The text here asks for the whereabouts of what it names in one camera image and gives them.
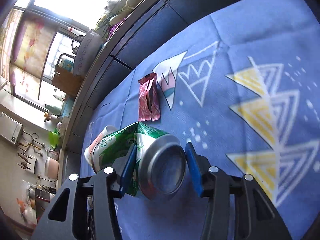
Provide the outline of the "pink white paper cup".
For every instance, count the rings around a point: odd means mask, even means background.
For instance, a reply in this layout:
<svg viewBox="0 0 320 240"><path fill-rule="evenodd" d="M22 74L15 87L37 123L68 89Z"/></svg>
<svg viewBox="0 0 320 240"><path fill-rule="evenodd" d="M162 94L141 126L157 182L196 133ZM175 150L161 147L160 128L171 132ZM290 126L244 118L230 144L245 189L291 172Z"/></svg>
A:
<svg viewBox="0 0 320 240"><path fill-rule="evenodd" d="M107 125L100 134L91 142L91 144L85 149L84 156L86 161L89 163L89 165L92 166L93 161L93 152L97 144L103 139L104 136L107 136L108 134L111 134L118 129L112 125Z"/></svg>

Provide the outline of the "crushed green soda can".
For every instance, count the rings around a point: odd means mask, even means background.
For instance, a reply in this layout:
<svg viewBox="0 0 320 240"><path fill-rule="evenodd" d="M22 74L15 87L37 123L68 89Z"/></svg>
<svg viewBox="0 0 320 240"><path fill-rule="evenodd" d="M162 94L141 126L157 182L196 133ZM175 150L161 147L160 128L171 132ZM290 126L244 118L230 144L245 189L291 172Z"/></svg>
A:
<svg viewBox="0 0 320 240"><path fill-rule="evenodd" d="M170 200L184 180L184 150L174 135L142 122L104 136L93 152L93 171L113 166L132 145L137 146L136 165L125 194L153 201Z"/></svg>

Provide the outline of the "maroon foil snack wrapper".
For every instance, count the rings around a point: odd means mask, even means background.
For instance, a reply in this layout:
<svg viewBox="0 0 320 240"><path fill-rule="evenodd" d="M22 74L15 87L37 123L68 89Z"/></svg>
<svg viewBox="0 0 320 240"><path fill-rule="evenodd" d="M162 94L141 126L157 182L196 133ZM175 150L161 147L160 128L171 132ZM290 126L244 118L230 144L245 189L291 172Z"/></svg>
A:
<svg viewBox="0 0 320 240"><path fill-rule="evenodd" d="M138 81L138 121L157 121L161 117L157 94L157 74L150 73Z"/></svg>

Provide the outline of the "dark blue kitchen cabinets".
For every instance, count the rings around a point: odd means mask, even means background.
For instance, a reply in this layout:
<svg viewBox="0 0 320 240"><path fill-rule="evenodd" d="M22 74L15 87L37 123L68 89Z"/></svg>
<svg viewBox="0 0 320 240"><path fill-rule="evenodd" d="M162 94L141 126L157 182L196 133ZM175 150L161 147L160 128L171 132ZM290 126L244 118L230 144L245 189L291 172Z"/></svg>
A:
<svg viewBox="0 0 320 240"><path fill-rule="evenodd" d="M102 47L69 117L62 145L63 178L80 172L85 130L94 109L146 57L200 18L240 0L144 0Z"/></svg>

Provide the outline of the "pink rice cooker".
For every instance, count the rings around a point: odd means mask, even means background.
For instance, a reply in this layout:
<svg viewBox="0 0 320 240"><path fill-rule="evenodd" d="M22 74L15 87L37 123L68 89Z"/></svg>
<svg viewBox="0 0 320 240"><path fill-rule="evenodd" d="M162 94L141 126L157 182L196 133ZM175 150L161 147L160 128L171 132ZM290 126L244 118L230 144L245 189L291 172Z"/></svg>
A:
<svg viewBox="0 0 320 240"><path fill-rule="evenodd" d="M48 157L44 165L44 174L50 179L57 179L59 171L59 162Z"/></svg>

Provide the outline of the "green plastic cup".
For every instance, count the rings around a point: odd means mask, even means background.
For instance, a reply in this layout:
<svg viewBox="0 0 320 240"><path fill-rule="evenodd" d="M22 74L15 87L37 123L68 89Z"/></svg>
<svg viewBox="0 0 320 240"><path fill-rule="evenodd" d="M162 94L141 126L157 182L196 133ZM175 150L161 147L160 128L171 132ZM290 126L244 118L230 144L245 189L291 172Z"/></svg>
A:
<svg viewBox="0 0 320 240"><path fill-rule="evenodd" d="M53 132L48 133L49 143L52 148L56 148L59 144L60 132L56 128Z"/></svg>

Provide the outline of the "blue patterned tablecloth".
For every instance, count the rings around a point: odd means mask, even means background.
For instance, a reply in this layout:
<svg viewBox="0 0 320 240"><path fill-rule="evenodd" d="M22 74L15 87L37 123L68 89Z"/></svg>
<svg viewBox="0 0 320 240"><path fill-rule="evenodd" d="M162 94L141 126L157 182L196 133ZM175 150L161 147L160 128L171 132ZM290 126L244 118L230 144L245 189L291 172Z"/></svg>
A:
<svg viewBox="0 0 320 240"><path fill-rule="evenodd" d="M301 239L319 214L319 22L306 2L242 0L196 21L102 100L84 147L138 120L138 81L153 72L151 126L227 174L252 174Z"/></svg>

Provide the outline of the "wooden cutting board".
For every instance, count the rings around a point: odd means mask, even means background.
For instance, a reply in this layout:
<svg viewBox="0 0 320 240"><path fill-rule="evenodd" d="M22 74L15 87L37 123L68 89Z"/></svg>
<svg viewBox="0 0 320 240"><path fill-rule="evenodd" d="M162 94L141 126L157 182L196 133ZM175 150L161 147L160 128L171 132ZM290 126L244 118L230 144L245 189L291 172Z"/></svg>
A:
<svg viewBox="0 0 320 240"><path fill-rule="evenodd" d="M67 95L75 98L80 90L83 80L84 79L81 76L74 76L66 69L56 66L52 85Z"/></svg>

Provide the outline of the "green onions and vegetables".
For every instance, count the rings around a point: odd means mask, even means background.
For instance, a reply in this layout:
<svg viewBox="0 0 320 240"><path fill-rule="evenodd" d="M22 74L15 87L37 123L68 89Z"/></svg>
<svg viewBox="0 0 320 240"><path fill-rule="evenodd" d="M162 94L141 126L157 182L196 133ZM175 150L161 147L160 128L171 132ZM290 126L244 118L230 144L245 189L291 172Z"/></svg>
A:
<svg viewBox="0 0 320 240"><path fill-rule="evenodd" d="M120 8L116 12L111 12L106 10L103 16L97 22L94 31L101 32L101 36L106 35L108 33L108 29L118 24L123 19L127 18L127 16L131 13L134 7L129 6L128 1L125 6Z"/></svg>

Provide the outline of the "white wall water heater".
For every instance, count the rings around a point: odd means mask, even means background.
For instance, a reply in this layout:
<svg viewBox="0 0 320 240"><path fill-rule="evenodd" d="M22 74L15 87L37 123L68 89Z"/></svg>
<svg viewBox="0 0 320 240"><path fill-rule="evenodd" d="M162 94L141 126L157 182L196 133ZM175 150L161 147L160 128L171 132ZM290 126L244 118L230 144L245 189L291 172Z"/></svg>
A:
<svg viewBox="0 0 320 240"><path fill-rule="evenodd" d="M0 135L9 141L10 143L16 145L21 137L23 131L23 125L12 119L5 113L0 114Z"/></svg>

